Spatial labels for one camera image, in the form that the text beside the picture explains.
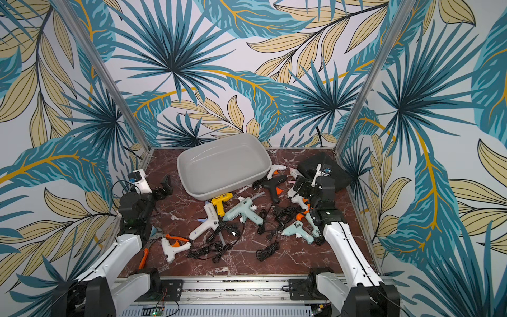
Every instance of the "gray plastic tray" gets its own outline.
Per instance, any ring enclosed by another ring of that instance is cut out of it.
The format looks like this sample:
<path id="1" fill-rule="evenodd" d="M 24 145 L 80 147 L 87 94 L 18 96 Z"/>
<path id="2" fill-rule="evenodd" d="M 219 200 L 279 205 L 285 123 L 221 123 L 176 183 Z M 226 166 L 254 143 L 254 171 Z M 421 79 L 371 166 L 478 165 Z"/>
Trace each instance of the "gray plastic tray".
<path id="1" fill-rule="evenodd" d="M 183 151 L 177 166 L 187 193 L 207 200 L 261 179 L 271 158 L 259 140 L 241 133 Z"/>

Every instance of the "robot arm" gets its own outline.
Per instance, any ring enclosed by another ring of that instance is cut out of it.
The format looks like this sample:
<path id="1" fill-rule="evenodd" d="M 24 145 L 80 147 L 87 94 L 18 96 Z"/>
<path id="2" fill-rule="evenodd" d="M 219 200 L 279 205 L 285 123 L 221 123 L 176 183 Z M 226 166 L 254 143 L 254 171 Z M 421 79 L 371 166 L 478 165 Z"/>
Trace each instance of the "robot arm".
<path id="1" fill-rule="evenodd" d="M 312 188 L 311 218 L 333 249 L 347 285 L 335 274 L 324 272 L 316 275 L 316 288 L 342 315 L 399 316 L 400 294 L 394 285 L 384 284 L 357 246 L 343 214 L 335 207 L 335 180 L 331 175 L 331 166 L 319 164 L 315 177 L 305 182 L 309 185 L 306 188 Z"/>
<path id="2" fill-rule="evenodd" d="M 115 279 L 130 259 L 146 244 L 152 232 L 151 214 L 157 200 L 172 194 L 170 179 L 151 190 L 143 170 L 128 175 L 132 191 L 120 198 L 120 233 L 115 242 L 75 280 L 58 285 L 52 296 L 51 316 L 116 316 L 147 292 L 160 292 L 156 269 L 142 269 L 114 289 Z"/>

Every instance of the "wall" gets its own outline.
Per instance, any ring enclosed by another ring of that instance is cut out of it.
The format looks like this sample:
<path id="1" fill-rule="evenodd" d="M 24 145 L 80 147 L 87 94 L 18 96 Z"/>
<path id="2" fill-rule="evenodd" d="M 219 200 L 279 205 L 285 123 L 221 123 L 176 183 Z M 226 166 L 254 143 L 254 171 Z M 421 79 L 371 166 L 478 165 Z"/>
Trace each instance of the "wall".
<path id="1" fill-rule="evenodd" d="M 432 1 L 341 156 L 410 315 L 507 315 L 506 7 Z"/>
<path id="2" fill-rule="evenodd" d="M 399 3 L 123 1 L 110 9 L 116 41 L 102 44 L 116 47 L 106 66 L 154 146 L 244 132 L 317 146 L 317 128 L 332 146 Z"/>
<path id="3" fill-rule="evenodd" d="M 111 186 L 142 150 L 50 2 L 24 2 L 0 3 L 0 303 L 2 316 L 47 316 L 51 290 L 112 235 Z M 104 3 L 71 2 L 113 25 Z"/>

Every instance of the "red marble surface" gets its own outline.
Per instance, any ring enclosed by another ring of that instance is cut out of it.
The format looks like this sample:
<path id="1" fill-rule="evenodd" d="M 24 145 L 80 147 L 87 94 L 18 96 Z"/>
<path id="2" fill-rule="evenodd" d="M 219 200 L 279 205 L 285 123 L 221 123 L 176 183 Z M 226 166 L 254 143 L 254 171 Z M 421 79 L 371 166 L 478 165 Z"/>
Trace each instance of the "red marble surface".
<path id="1" fill-rule="evenodd" d="M 163 201 L 157 202 L 158 213 L 154 212 L 152 224 L 163 229 L 164 233 L 175 236 L 188 237 L 191 231 L 200 225 L 197 221 L 199 218 L 206 218 L 206 212 L 203 209 L 204 201 L 199 201 L 191 197 L 183 189 L 181 181 L 177 176 L 176 159 L 183 150 L 168 149 L 155 150 L 152 160 L 146 170 L 147 179 L 150 186 L 158 186 L 158 182 L 168 173 L 171 176 L 172 187 L 174 193 Z M 314 154 L 316 151 L 326 151 L 330 156 L 333 155 L 330 149 L 269 149 L 273 164 L 282 164 L 287 166 L 284 171 L 285 175 L 289 175 L 288 167 L 297 167 L 298 163 Z M 287 190 L 292 186 L 285 182 L 280 186 L 284 192 L 280 195 L 281 202 L 279 206 L 288 206 L 291 204 L 287 198 Z M 236 190 L 234 197 L 224 204 L 227 211 L 239 201 L 238 195 L 247 197 L 255 194 L 251 186 Z M 254 200 L 258 207 L 258 212 L 263 208 L 268 209 L 271 204 L 269 193 Z M 350 230 L 354 236 L 359 248 L 362 250 L 366 259 L 373 265 L 371 255 L 361 232 L 355 212 L 352 207 L 350 198 L 346 190 L 341 190 L 336 194 L 336 205 L 340 209 L 350 225 Z M 277 224 L 274 221 L 273 210 L 268 214 L 268 222 Z M 242 224 L 239 223 L 239 217 L 232 221 L 241 229 Z M 303 219 L 306 225 L 305 229 L 310 232 L 310 225 Z M 195 242 L 194 246 L 204 244 L 205 237 L 209 234 L 201 235 Z M 233 242 L 234 237 L 229 236 L 227 232 L 223 232 L 226 242 Z M 278 236 L 280 250 L 264 262 L 257 260 L 255 256 L 256 250 L 265 248 L 269 242 L 266 242 L 265 233 L 257 234 L 257 225 L 247 220 L 243 234 L 236 245 L 222 256 L 219 263 L 213 263 L 211 259 L 197 260 L 187 258 L 187 252 L 176 254 L 176 259 L 168 264 L 162 252 L 160 242 L 152 245 L 148 255 L 146 267 L 158 268 L 161 276 L 188 276 L 188 275 L 242 275 L 242 274 L 307 274 L 312 267 L 330 267 L 336 273 L 341 273 L 340 264 L 338 263 L 330 245 L 326 242 L 322 246 L 316 244 L 307 244 L 302 238 L 295 236 Z M 139 266 L 142 258 L 142 252 L 132 258 L 125 267 L 120 276 L 127 276 Z"/>

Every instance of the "black box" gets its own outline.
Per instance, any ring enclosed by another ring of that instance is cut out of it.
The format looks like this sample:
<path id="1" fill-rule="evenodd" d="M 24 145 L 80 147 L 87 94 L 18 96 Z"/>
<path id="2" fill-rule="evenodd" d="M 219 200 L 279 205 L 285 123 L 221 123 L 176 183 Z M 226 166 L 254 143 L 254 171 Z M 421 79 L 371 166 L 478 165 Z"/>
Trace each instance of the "black box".
<path id="1" fill-rule="evenodd" d="M 331 166 L 331 177 L 335 180 L 335 192 L 344 189 L 352 182 L 352 177 L 344 171 L 334 159 L 329 157 L 325 152 L 318 154 L 300 162 L 298 164 L 298 171 L 308 179 L 313 179 L 317 172 L 317 165 L 327 164 Z"/>

